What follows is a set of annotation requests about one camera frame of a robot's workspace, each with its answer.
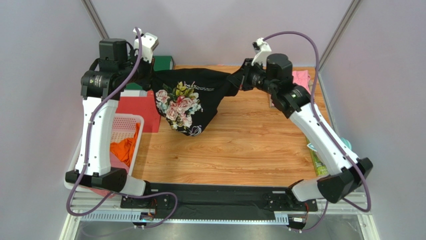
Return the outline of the black floral t shirt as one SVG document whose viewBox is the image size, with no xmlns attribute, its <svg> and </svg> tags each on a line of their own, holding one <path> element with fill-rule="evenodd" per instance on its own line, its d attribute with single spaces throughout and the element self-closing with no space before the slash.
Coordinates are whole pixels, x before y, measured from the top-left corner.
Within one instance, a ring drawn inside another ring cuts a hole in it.
<svg viewBox="0 0 426 240">
<path fill-rule="evenodd" d="M 153 91 L 156 110 L 172 130 L 196 137 L 216 116 L 221 101 L 240 90 L 230 76 L 207 68 L 170 69 L 154 71 L 138 85 Z"/>
</svg>

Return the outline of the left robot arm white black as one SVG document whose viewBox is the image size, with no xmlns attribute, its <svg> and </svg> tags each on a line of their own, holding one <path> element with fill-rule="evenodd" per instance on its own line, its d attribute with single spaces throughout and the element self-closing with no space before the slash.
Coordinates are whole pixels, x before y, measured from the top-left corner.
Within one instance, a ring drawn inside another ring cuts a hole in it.
<svg viewBox="0 0 426 240">
<path fill-rule="evenodd" d="M 65 174 L 65 182 L 73 191 L 98 189 L 125 196 L 144 194 L 144 180 L 111 165 L 110 142 L 121 92 L 128 83 L 152 72 L 153 51 L 158 44 L 148 34 L 135 40 L 134 45 L 121 38 L 99 42 L 99 58 L 80 81 L 84 112 L 81 148 L 74 169 Z"/>
</svg>

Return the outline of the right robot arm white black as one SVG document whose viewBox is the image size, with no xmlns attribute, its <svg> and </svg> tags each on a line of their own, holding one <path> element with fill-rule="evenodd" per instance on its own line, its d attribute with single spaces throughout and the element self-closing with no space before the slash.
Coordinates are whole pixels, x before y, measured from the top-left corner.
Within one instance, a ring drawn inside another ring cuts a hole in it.
<svg viewBox="0 0 426 240">
<path fill-rule="evenodd" d="M 373 163 L 343 143 L 311 101 L 311 94 L 294 83 L 293 64 L 285 54 L 273 53 L 263 63 L 247 58 L 227 80 L 243 91 L 268 93 L 275 108 L 304 133 L 326 166 L 327 176 L 300 180 L 288 188 L 292 201 L 325 199 L 335 204 L 365 183 Z"/>
</svg>

